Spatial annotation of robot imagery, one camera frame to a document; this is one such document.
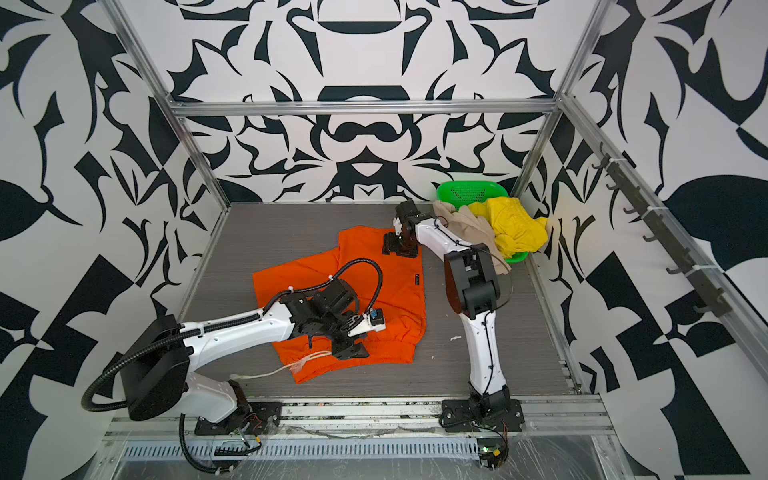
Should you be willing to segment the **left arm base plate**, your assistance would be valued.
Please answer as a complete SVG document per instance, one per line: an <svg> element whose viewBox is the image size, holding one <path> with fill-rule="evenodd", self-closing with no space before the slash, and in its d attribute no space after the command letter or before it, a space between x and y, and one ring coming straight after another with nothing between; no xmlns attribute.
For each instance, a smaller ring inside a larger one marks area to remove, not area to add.
<svg viewBox="0 0 768 480"><path fill-rule="evenodd" d="M248 407L239 406L226 419L211 423L200 418L195 426L197 436L228 435L239 430L246 435L261 435L281 421L283 403L279 401L250 402Z"/></svg>

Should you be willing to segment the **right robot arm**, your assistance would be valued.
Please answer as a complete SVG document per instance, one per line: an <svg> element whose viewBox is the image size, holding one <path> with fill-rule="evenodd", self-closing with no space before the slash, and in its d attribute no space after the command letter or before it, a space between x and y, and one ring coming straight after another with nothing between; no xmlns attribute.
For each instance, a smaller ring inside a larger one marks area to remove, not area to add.
<svg viewBox="0 0 768 480"><path fill-rule="evenodd" d="M414 258L425 247L443 261L447 300L467 340L470 411L477 422L501 415L511 398L496 343L501 289L488 247L461 239L411 200L396 206L393 227L384 237L385 254Z"/></svg>

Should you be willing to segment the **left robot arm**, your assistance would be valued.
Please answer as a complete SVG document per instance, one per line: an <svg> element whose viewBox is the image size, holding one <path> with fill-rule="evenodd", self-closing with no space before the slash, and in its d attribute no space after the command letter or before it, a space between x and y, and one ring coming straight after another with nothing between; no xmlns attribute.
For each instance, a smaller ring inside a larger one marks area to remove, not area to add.
<svg viewBox="0 0 768 480"><path fill-rule="evenodd" d="M329 340L338 360L365 358L363 338L384 330L386 321L380 309L355 312L358 304L351 286L337 278L316 292L290 291L262 309L222 319L184 324L172 315L157 319L131 353L175 334L181 338L120 371L128 415L144 421L184 414L234 429L252 412L242 388L234 380L207 378L199 369L240 351L295 338Z"/></svg>

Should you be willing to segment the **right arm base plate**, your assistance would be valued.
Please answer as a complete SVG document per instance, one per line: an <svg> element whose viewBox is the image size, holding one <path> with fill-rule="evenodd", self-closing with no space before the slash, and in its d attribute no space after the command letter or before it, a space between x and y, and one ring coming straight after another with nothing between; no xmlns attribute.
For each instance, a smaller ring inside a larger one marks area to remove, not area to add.
<svg viewBox="0 0 768 480"><path fill-rule="evenodd" d="M481 428L496 432L504 428L509 432L521 432L525 417L517 400L503 400L496 405L477 404L470 400L443 400L438 423L451 433L474 432Z"/></svg>

